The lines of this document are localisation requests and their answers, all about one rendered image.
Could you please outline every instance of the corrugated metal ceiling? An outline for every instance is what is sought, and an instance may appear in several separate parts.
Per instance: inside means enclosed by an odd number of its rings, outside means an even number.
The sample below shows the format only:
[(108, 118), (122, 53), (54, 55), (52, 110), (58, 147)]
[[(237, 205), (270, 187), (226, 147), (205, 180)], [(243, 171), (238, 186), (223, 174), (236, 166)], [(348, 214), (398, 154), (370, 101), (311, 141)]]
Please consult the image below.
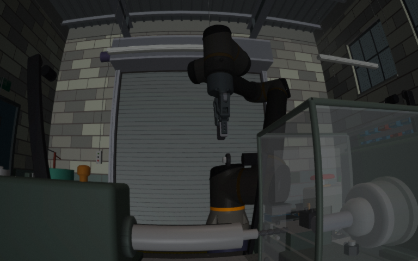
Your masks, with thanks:
[[(60, 13), (63, 20), (77, 18), (111, 15), (116, 13), (119, 0), (51, 0), (51, 3)], [(122, 0), (127, 4), (129, 13), (149, 11), (214, 11), (239, 14), (253, 14), (256, 12), (257, 0)], [(269, 15), (270, 17), (284, 18), (306, 23), (321, 24), (322, 20), (329, 14), (335, 5), (339, 3), (333, 0), (276, 0)], [(154, 21), (154, 20), (208, 20), (208, 16), (155, 16), (155, 17), (133, 17), (133, 22)], [(245, 22), (246, 18), (217, 17), (211, 15), (211, 21)], [(70, 27), (85, 27), (103, 23), (113, 23), (112, 20), (84, 22)], [(281, 24), (278, 22), (265, 22), (265, 25), (279, 26), (304, 30), (306, 28)]]

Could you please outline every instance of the window pane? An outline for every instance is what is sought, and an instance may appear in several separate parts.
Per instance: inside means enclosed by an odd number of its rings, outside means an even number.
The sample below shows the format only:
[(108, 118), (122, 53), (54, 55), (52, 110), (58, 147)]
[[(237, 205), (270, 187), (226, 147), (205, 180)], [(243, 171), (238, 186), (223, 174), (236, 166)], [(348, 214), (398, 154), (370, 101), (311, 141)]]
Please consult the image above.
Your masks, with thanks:
[(364, 61), (363, 53), (361, 52), (360, 42), (356, 41), (350, 46), (351, 56), (354, 60)]
[(370, 81), (368, 79), (368, 73), (366, 68), (358, 67), (355, 69), (357, 73), (357, 79), (359, 80), (360, 92), (364, 92), (371, 88)]
[(376, 49), (374, 47), (372, 35), (370, 34), (370, 32), (367, 32), (360, 38), (360, 43), (366, 61), (368, 61), (370, 58), (376, 55)]
[(383, 73), (385, 74), (385, 79), (394, 76), (396, 72), (396, 66), (394, 58), (390, 49), (386, 49), (379, 54), (380, 61), (382, 62)]
[(418, 26), (418, 1), (417, 0), (405, 0), (408, 11), (411, 14), (411, 19), (415, 26)]
[(383, 31), (383, 27), (380, 22), (378, 22), (377, 25), (375, 25), (371, 29), (371, 31), (378, 52), (389, 46), (389, 43), (385, 36), (385, 32)]
[[(375, 56), (369, 62), (379, 64), (379, 59), (377, 58), (377, 56)], [(384, 81), (382, 69), (380, 67), (381, 65), (379, 64), (379, 68), (377, 69), (368, 69), (368, 75), (370, 76), (372, 86), (375, 86), (376, 84)]]

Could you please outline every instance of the brick wall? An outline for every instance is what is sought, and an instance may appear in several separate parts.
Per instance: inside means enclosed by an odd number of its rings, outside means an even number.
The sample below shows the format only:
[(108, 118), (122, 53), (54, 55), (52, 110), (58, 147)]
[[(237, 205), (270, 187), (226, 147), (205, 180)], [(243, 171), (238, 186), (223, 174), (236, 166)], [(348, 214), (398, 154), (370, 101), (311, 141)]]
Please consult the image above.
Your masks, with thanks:
[(404, 104), (402, 90), (412, 90), (414, 96), (418, 96), (418, 44), (401, 0), (371, 2), (348, 1), (345, 8), (340, 7), (338, 16), (330, 14), (330, 24), (325, 32), (318, 30), (314, 33), (318, 50), (321, 54), (349, 58), (347, 44), (378, 19), (385, 31), (398, 77), (358, 94), (352, 66), (322, 62), (328, 97), (383, 102), (386, 97), (397, 94), (399, 104)]
[[(224, 23), (236, 37), (249, 37), (245, 23)], [(155, 21), (134, 23), (132, 36), (203, 35), (208, 22)], [(91, 166), (89, 180), (106, 182), (108, 177), (110, 111), (115, 71), (99, 60), (110, 46), (112, 25), (70, 29), (58, 76), (51, 125), (50, 147), (62, 160), (57, 167), (77, 171), (78, 165)], [(117, 25), (114, 37), (120, 37)], [(269, 80), (287, 78), (292, 110), (309, 97), (327, 97), (324, 77), (313, 34), (263, 27), (259, 39), (271, 41), (274, 63)], [(95, 151), (103, 150), (103, 164), (95, 164)]]
[[(46, 14), (44, 8), (31, 0), (0, 0), (0, 77), (11, 81), (9, 92), (0, 95), (21, 106), (17, 126), (13, 168), (31, 170), (27, 103), (27, 59), (40, 53), (44, 65), (58, 74), (68, 29), (61, 28), (56, 14)], [(42, 77), (42, 102), (46, 141), (49, 140), (52, 107), (57, 81)]]

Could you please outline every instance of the glass enclosure frame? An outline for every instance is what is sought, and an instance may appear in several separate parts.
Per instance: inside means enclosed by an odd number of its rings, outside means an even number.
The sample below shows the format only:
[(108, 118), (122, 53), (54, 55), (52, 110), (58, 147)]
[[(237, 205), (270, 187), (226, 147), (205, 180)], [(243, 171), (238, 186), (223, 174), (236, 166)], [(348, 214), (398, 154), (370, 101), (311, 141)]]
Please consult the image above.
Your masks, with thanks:
[[(294, 108), (291, 112), (284, 115), (282, 118), (265, 128), (263, 131), (257, 134), (257, 150), (259, 161), (259, 191), (263, 191), (262, 187), (262, 155), (261, 155), (261, 137), (271, 133), (275, 129), (278, 129), (284, 125), (287, 121), (297, 116), (299, 113), (306, 109), (309, 109), (309, 116), (311, 120), (312, 128), (312, 141), (314, 151), (314, 166), (315, 166), (315, 194), (316, 194), (316, 233), (315, 235), (315, 261), (322, 261), (323, 253), (323, 183), (322, 183), (322, 156), (321, 156), (321, 142), (319, 138), (319, 125), (317, 116), (317, 105), (333, 106), (333, 107), (349, 107), (349, 108), (364, 108), (364, 109), (380, 109), (380, 110), (397, 110), (397, 111), (412, 111), (418, 112), (418, 107), (410, 105), (398, 105), (398, 104), (385, 104), (374, 102), (360, 102), (360, 101), (344, 101), (344, 100), (331, 100), (326, 98), (309, 98), (301, 105)], [(263, 230), (263, 193), (259, 194), (259, 227), (258, 230)], [(259, 247), (259, 260), (262, 258), (262, 240), (258, 242)]]

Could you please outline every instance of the transparent safety enclosure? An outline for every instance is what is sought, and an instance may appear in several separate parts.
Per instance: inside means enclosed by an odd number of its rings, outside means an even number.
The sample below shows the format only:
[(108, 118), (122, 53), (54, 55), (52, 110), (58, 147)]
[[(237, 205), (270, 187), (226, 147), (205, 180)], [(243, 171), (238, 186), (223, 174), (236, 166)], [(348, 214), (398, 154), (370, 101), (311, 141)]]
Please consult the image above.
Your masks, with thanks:
[(418, 258), (418, 108), (310, 98), (257, 135), (259, 260)]

